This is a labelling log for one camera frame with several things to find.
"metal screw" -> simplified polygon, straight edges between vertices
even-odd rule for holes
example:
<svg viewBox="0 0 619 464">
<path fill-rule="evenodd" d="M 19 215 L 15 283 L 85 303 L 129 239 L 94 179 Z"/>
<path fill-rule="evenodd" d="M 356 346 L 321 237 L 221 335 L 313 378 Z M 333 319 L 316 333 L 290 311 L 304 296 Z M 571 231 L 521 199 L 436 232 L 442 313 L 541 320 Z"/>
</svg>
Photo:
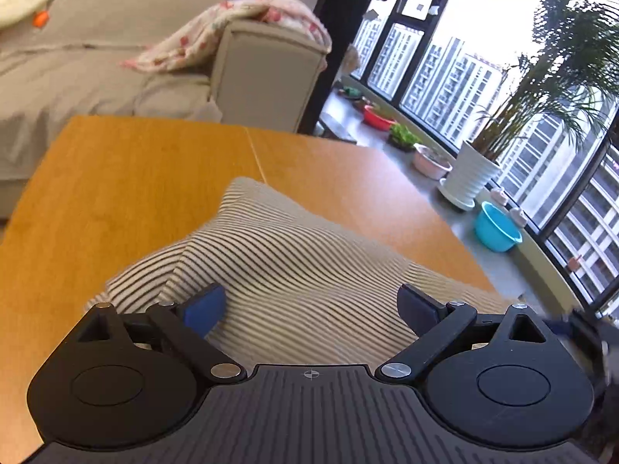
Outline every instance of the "metal screw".
<svg viewBox="0 0 619 464">
<path fill-rule="evenodd" d="M 219 379 L 231 379 L 232 377 L 240 375 L 240 373 L 241 369 L 236 364 L 230 362 L 216 364 L 210 369 L 210 374 Z"/>
<path fill-rule="evenodd" d="M 408 377 L 411 373 L 410 366 L 401 362 L 389 362 L 381 368 L 383 375 L 392 379 Z"/>
</svg>

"white flower pot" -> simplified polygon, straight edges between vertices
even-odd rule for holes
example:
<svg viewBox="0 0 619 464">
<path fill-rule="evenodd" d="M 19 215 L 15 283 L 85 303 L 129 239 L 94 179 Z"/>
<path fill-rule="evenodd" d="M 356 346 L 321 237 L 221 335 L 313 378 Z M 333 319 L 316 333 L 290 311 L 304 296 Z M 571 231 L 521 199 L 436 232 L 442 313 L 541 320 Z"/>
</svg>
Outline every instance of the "white flower pot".
<svg viewBox="0 0 619 464">
<path fill-rule="evenodd" d="M 468 142 L 464 142 L 453 170 L 447 178 L 441 180 L 438 189 L 454 206 L 471 211 L 475 207 L 477 194 L 500 170 L 499 165 L 479 154 Z"/>
</svg>

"wooden table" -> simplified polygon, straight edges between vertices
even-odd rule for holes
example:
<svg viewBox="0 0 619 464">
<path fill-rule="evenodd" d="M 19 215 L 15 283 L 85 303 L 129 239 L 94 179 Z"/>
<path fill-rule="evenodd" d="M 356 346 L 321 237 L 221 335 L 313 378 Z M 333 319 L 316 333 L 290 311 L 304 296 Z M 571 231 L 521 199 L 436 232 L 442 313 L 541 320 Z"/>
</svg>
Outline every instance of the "wooden table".
<svg viewBox="0 0 619 464">
<path fill-rule="evenodd" d="M 242 126 L 77 117 L 27 186 L 0 246 L 2 464 L 21 462 L 41 443 L 26 390 L 86 300 L 128 264 L 215 215 L 237 176 L 493 291 L 469 251 L 380 151 Z"/>
</svg>

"sofa armrest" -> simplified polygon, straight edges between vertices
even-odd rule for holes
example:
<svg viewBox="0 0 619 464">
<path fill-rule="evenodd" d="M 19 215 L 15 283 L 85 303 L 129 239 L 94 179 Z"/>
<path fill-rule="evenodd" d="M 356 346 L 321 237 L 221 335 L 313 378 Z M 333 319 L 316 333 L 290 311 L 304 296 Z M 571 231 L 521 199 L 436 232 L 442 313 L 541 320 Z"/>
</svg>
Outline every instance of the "sofa armrest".
<svg viewBox="0 0 619 464">
<path fill-rule="evenodd" d="M 296 132 L 326 54 L 301 34 L 262 22 L 232 22 L 211 78 L 222 122 Z"/>
</svg>

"blue basin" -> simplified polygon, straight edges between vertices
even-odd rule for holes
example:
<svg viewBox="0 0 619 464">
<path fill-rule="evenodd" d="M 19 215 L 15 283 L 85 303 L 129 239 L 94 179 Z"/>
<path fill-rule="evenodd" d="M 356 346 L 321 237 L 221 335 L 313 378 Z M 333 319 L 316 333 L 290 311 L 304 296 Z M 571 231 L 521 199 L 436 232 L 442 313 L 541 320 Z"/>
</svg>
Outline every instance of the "blue basin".
<svg viewBox="0 0 619 464">
<path fill-rule="evenodd" d="M 482 203 L 482 210 L 475 221 L 475 233 L 485 247 L 497 253 L 522 242 L 522 234 L 516 224 L 490 202 Z"/>
</svg>

